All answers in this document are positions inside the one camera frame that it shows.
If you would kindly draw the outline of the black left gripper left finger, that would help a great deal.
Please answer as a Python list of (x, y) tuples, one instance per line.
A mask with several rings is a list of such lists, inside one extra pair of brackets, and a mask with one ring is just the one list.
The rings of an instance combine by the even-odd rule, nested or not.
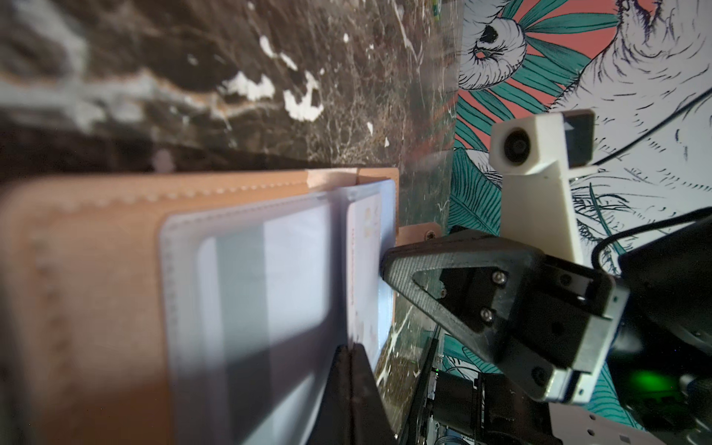
[(336, 349), (318, 415), (307, 443), (352, 443), (352, 354), (347, 346), (339, 346)]

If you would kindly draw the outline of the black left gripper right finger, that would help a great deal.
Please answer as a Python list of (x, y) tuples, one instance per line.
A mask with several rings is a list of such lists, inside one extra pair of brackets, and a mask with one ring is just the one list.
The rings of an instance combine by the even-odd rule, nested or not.
[(396, 444), (365, 347), (352, 345), (352, 444)]

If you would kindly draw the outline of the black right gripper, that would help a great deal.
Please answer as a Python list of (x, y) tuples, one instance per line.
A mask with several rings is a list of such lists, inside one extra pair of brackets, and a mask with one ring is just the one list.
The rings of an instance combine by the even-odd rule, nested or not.
[(380, 274), (537, 402), (591, 400), (630, 296), (618, 277), (483, 232), (391, 248)]

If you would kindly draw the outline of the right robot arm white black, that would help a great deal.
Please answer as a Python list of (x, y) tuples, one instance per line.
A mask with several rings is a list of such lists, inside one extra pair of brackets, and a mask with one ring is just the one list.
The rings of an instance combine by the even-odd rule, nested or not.
[(711, 441), (711, 212), (667, 230), (605, 272), (476, 230), (392, 248), (380, 274), (497, 368), (473, 389), (446, 378), (439, 421), (488, 444), (552, 443), (554, 403), (589, 402), (603, 370), (619, 402), (667, 444)]

